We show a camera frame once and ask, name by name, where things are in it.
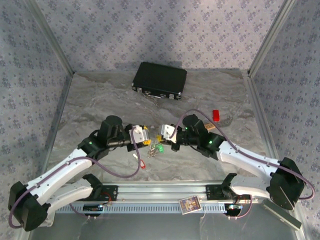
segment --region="floor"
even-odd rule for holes
[[[124,124],[148,126],[149,135],[155,140],[159,125],[175,124],[185,111],[192,108],[209,116],[212,110],[219,110],[218,125],[233,142],[265,154],[240,71],[189,71],[179,101],[150,98],[133,91],[131,82],[134,76],[133,71],[83,72],[73,76],[48,161],[49,169],[98,129],[108,115],[119,116]],[[164,153],[152,158],[147,158],[147,151],[147,147],[140,150],[146,169],[125,181],[223,180],[228,173],[250,175],[228,163],[206,158],[190,147],[182,146],[179,152],[173,152],[165,146]],[[123,175],[134,172],[138,164],[133,152],[127,152],[125,148],[110,152],[99,162]],[[104,183],[122,181],[95,165],[71,182],[86,173],[93,173]]]

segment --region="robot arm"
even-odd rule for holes
[[[223,136],[208,132],[204,123],[196,115],[186,116],[182,123],[185,130],[178,126],[175,133],[174,125],[164,124],[159,128],[162,139],[171,144],[173,151],[178,151],[181,145],[193,146],[196,151],[207,158],[233,164],[258,177],[253,177],[250,181],[243,182],[244,180],[240,180],[240,176],[232,173],[225,180],[224,194],[269,197],[284,209],[294,209],[305,183],[292,174],[276,167],[282,166],[301,175],[293,160],[287,157],[282,161],[268,158],[233,144],[237,150],[258,160],[266,161],[273,166],[262,164],[236,151]]]
[[[31,231],[55,210],[79,199],[94,199],[100,195],[102,183],[92,174],[85,175],[73,184],[62,186],[91,167],[94,163],[90,159],[97,162],[108,155],[110,149],[117,147],[126,146],[128,152],[134,150],[131,136],[138,148],[149,144],[145,126],[129,124],[124,128],[121,118],[108,116],[100,129],[85,138],[63,161],[25,185],[20,181],[16,182],[10,189],[9,210],[11,211],[16,201],[29,191],[13,210],[13,215],[26,231]]]

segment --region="patterned wallpaper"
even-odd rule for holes
[[[303,201],[320,239],[320,1],[301,0],[254,77],[279,156],[295,160],[317,195]]]
[[[13,183],[39,174],[67,74],[23,0],[0,2],[0,239]]]
[[[37,0],[72,68],[247,70],[283,0]]]

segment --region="red block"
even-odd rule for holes
[[[212,117],[214,122],[219,122],[220,121],[220,114],[219,110],[213,110],[212,111]]]

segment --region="marble surface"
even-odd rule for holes
[[[265,154],[240,71],[189,71],[179,101],[150,98],[133,91],[131,82],[134,76],[134,71],[83,72],[73,76],[48,161],[49,169],[68,156],[91,132],[99,129],[108,115],[119,116],[124,124],[148,126],[149,135],[155,140],[159,125],[176,124],[179,117],[192,108],[209,116],[213,109],[218,109],[218,125],[234,143]],[[234,165],[206,158],[187,146],[182,146],[178,152],[165,146],[164,153],[152,158],[147,158],[147,151],[148,147],[140,149],[146,169],[140,169],[136,176],[125,181],[223,180],[228,173],[250,175]],[[128,175],[138,166],[133,153],[118,148],[99,162],[114,172]],[[123,181],[94,165],[71,182],[86,173],[93,173],[104,183]]]

